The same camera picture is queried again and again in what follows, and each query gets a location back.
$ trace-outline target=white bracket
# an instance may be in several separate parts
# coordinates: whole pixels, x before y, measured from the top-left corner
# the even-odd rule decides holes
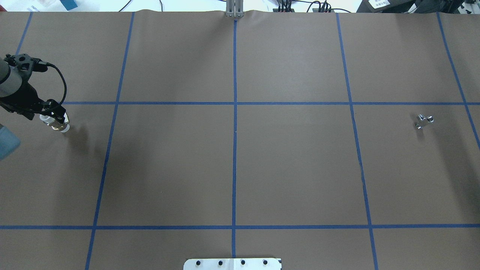
[[[225,15],[231,18],[243,17],[243,0],[227,0],[227,11]]]
[[[189,259],[183,270],[282,270],[282,259],[277,258],[231,258]]]

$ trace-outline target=cable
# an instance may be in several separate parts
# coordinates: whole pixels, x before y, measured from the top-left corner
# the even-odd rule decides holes
[[[348,12],[348,13],[351,13],[350,11],[344,10],[344,9],[327,9],[327,10],[324,10],[324,12],[328,12],[328,11],[330,11],[330,10],[343,10],[343,11],[346,11],[346,12]]]
[[[24,108],[19,108],[17,106],[14,106],[15,110],[21,110],[21,111],[29,112],[29,113],[40,113],[40,114],[42,114],[42,113],[54,111],[63,104],[63,102],[65,101],[65,98],[67,97],[67,83],[65,82],[65,78],[63,77],[63,74],[60,72],[60,69],[58,69],[58,67],[56,67],[54,64],[47,63],[47,66],[54,68],[58,72],[58,74],[60,75],[60,78],[63,82],[64,89],[63,89],[63,97],[61,98],[61,101],[55,107],[53,107],[51,109],[48,109],[48,110],[34,111],[34,110],[24,109]]]
[[[315,4],[315,3],[318,3],[318,9],[320,9],[322,3],[320,3],[320,1],[313,1],[313,2],[310,2],[310,6],[308,6],[308,8],[307,8],[307,13],[308,13],[308,11],[310,11],[310,8],[311,8],[312,5]]]
[[[293,2],[303,2],[303,3],[312,3],[312,2],[308,2],[308,1],[302,1],[302,0],[290,0],[290,1],[293,1]]]
[[[128,4],[130,4],[132,0],[129,0],[128,3],[126,5],[123,6],[123,8],[121,10],[119,10],[119,12],[121,12],[124,8],[126,8],[128,6]]]

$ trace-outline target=blue tape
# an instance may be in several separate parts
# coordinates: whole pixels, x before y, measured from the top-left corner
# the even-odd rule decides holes
[[[17,51],[15,54],[20,54],[20,49],[22,48],[22,44],[24,43],[25,36],[28,31],[28,27],[30,26],[30,22],[32,21],[32,16],[33,12],[30,12],[30,15],[28,16],[27,24],[25,25],[24,33],[22,34],[22,38],[20,39],[20,43],[18,44]]]
[[[442,33],[442,39],[444,41],[445,50],[447,51],[448,60],[450,61],[450,65],[452,66],[453,74],[455,76],[456,84],[458,86],[458,90],[460,91],[460,95],[463,100],[463,104],[465,105],[465,111],[467,111],[468,120],[470,121],[470,125],[472,127],[473,135],[475,136],[475,140],[477,141],[477,146],[480,149],[480,138],[477,134],[477,129],[475,128],[475,124],[473,123],[472,115],[470,114],[470,109],[468,108],[467,99],[465,98],[465,93],[463,92],[462,84],[460,83],[460,79],[458,78],[458,74],[456,72],[455,64],[453,63],[452,55],[450,54],[450,49],[448,48],[447,39],[445,37],[444,27],[442,25],[442,20],[440,18],[440,13],[437,12],[437,20],[438,26],[440,27],[440,32]]]
[[[359,160],[359,165],[360,165],[360,173],[361,173],[361,181],[362,181],[362,186],[363,186],[363,199],[365,202],[365,210],[367,212],[367,221],[369,225],[369,233],[370,233],[370,245],[372,247],[372,256],[373,256],[373,266],[375,267],[375,270],[378,270],[378,260],[377,260],[377,251],[375,248],[375,239],[373,237],[373,229],[372,229],[372,219],[370,216],[370,205],[368,203],[368,195],[367,195],[367,185],[365,183],[365,173],[363,171],[363,162],[361,159],[361,152],[360,152],[360,143],[359,143],[359,137],[357,133],[357,124],[355,122],[355,112],[353,111],[353,102],[352,102],[352,93],[350,91],[350,81],[348,79],[348,71],[347,71],[347,61],[345,58],[345,50],[343,47],[343,38],[342,38],[342,29],[340,27],[340,18],[338,16],[338,13],[336,13],[336,24],[338,28],[338,38],[340,40],[340,50],[342,52],[342,62],[343,62],[343,70],[345,73],[345,82],[347,84],[347,93],[348,93],[348,101],[350,102],[350,114],[352,117],[352,125],[353,125],[353,134],[355,136],[355,145],[357,148],[357,157]]]
[[[98,213],[100,212],[100,204],[102,202],[103,187],[104,187],[104,184],[105,184],[105,177],[106,177],[106,174],[107,174],[107,164],[108,164],[108,159],[109,159],[109,156],[110,156],[110,149],[111,149],[111,145],[112,145],[113,131],[115,130],[115,121],[117,119],[117,111],[118,111],[118,106],[119,106],[118,103],[119,103],[119,100],[120,100],[121,87],[122,87],[122,84],[123,84],[123,75],[124,75],[124,72],[125,72],[125,65],[127,64],[128,49],[130,47],[130,38],[132,37],[132,29],[133,29],[134,18],[135,18],[135,13],[132,12],[132,17],[130,19],[130,28],[129,28],[128,37],[127,37],[127,44],[125,46],[125,54],[123,55],[123,64],[122,64],[122,69],[121,69],[121,73],[120,73],[119,87],[118,87],[118,91],[117,91],[117,100],[115,102],[116,103],[115,104],[115,109],[113,110],[113,118],[112,118],[112,124],[111,124],[111,127],[110,127],[110,135],[108,136],[108,144],[107,144],[107,151],[105,153],[105,161],[104,161],[104,164],[103,164],[102,179],[100,181],[100,188],[98,190],[98,198],[97,198],[97,201],[96,201],[95,215],[94,215],[94,219],[93,219],[93,229],[92,229],[92,233],[90,235],[90,244],[89,244],[89,247],[88,247],[87,260],[85,262],[85,270],[88,270],[90,268],[90,259],[92,257],[93,243],[95,241],[96,225],[97,225],[97,222],[98,222]]]
[[[231,230],[230,225],[198,226],[69,226],[69,225],[0,225],[0,230]],[[236,230],[348,230],[348,229],[436,229],[480,228],[478,223],[447,224],[359,224],[359,225],[236,225]]]
[[[75,0],[60,0],[60,2],[68,11],[78,7]]]
[[[232,161],[232,258],[236,254],[237,225],[237,20],[233,21],[233,161]]]

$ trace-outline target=black cable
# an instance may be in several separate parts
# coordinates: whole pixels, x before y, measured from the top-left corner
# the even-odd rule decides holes
[[[450,13],[453,5],[453,0],[450,0],[450,6],[448,7],[447,13]]]
[[[332,5],[330,5],[329,3],[327,3],[327,1],[325,1],[324,4],[322,5],[322,8],[320,8],[318,12],[326,12],[326,10],[331,8],[332,8]]]
[[[348,12],[348,13],[351,13],[350,11],[344,10],[344,9],[327,9],[327,10],[325,10],[324,12],[328,12],[328,11],[330,11],[330,10],[343,10],[343,11],[346,11],[346,12]]]
[[[293,2],[303,2],[303,3],[309,3],[309,4],[312,3],[312,2],[308,2],[308,1],[302,1],[302,0],[291,0],[291,1],[293,1]]]
[[[46,113],[46,112],[54,111],[63,104],[63,102],[65,101],[65,98],[67,97],[67,83],[65,82],[65,78],[63,77],[63,74],[60,72],[60,69],[58,69],[58,67],[56,67],[54,64],[47,63],[47,66],[54,68],[58,72],[58,74],[60,75],[61,81],[63,82],[64,89],[63,89],[63,97],[61,98],[61,101],[55,107],[53,107],[51,109],[48,109],[48,110],[34,111],[34,110],[30,110],[30,109],[19,108],[17,106],[15,106],[15,110],[21,110],[21,111],[29,112],[29,113],[43,114],[43,113]]]
[[[315,3],[318,3],[318,8],[320,9],[320,6],[322,5],[322,3],[320,3],[320,1],[313,1],[313,2],[310,2],[310,6],[308,6],[308,8],[307,8],[307,12],[310,11],[310,8]]]
[[[128,4],[130,4],[132,0],[129,0],[128,3],[126,5],[123,6],[123,8],[121,10],[119,10],[119,12],[121,12],[124,8],[126,8],[128,6]]]

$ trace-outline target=grid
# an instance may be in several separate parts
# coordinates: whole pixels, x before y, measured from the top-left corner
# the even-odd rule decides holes
[[[231,230],[231,253],[232,257],[236,257],[236,230],[304,230],[304,229],[368,229],[370,235],[370,242],[371,242],[371,249],[372,249],[372,257],[373,257],[373,265],[374,268],[377,270],[378,262],[377,262],[377,254],[375,248],[375,240],[373,235],[374,229],[402,229],[402,228],[480,228],[480,224],[373,224],[370,216],[370,206],[368,200],[368,193],[367,193],[367,185],[365,183],[365,174],[363,171],[363,164],[362,164],[362,155],[361,155],[361,143],[359,141],[357,125],[355,121],[355,112],[354,107],[358,105],[448,105],[448,106],[464,106],[469,123],[471,125],[472,132],[475,136],[477,145],[480,149],[480,140],[478,134],[476,132],[475,124],[473,122],[472,116],[470,114],[469,106],[478,106],[480,102],[467,102],[465,94],[462,89],[462,85],[458,78],[458,74],[452,60],[450,50],[448,48],[448,44],[445,38],[444,29],[442,26],[442,21],[440,18],[440,14],[437,13],[438,24],[440,28],[440,32],[442,34],[442,39],[444,42],[445,50],[448,55],[449,62],[452,67],[453,74],[455,76],[456,83],[458,85],[458,90],[462,97],[462,102],[355,102],[352,99],[352,94],[350,91],[350,83],[348,77],[348,65],[347,59],[345,57],[345,50],[342,40],[342,31],[341,31],[341,23],[339,15],[336,14],[336,22],[337,22],[337,29],[338,29],[338,38],[340,42],[340,49],[341,49],[341,56],[344,68],[344,75],[345,75],[345,83],[347,87],[348,93],[348,102],[240,102],[237,98],[237,20],[233,21],[233,102],[162,102],[162,101],[120,101],[120,95],[122,90],[122,83],[123,83],[123,76],[125,72],[125,66],[127,63],[127,56],[129,52],[130,46],[130,39],[132,36],[132,28],[133,22],[135,18],[135,13],[132,13],[131,20],[130,20],[130,28],[128,32],[127,44],[124,52],[123,58],[123,65],[121,69],[120,81],[117,91],[117,96],[115,101],[66,101],[64,104],[67,105],[114,105],[114,112],[113,118],[111,121],[111,128],[108,137],[108,145],[106,156],[103,165],[102,177],[100,182],[100,187],[98,191],[98,198],[96,202],[96,210],[94,215],[93,224],[91,226],[63,226],[63,225],[1,225],[1,230],[91,230],[91,237],[89,243],[89,249],[85,264],[85,269],[89,269],[90,267],[90,259],[92,256],[92,251],[94,248],[95,243],[95,234],[97,230]],[[27,33],[28,27],[32,20],[32,13],[28,18],[27,24],[25,26],[20,44],[17,49],[17,54],[19,53],[25,35]],[[231,217],[231,225],[202,225],[202,226],[103,226],[98,225],[98,215],[100,211],[100,205],[102,200],[102,194],[104,189],[105,177],[107,174],[107,165],[109,160],[109,154],[112,144],[112,138],[115,129],[115,122],[117,118],[117,111],[119,106],[127,106],[127,105],[227,105],[233,107],[233,157],[232,157],[232,217]],[[259,105],[259,106],[268,106],[268,105],[340,105],[340,106],[348,106],[351,115],[351,124],[353,128],[353,134],[355,138],[355,145],[356,145],[356,152],[358,163],[360,166],[360,173],[361,173],[361,181],[363,187],[363,197],[364,197],[364,204],[366,209],[366,217],[368,224],[362,225],[237,225],[236,221],[236,203],[237,203],[237,117],[238,117],[238,106],[243,105]]]

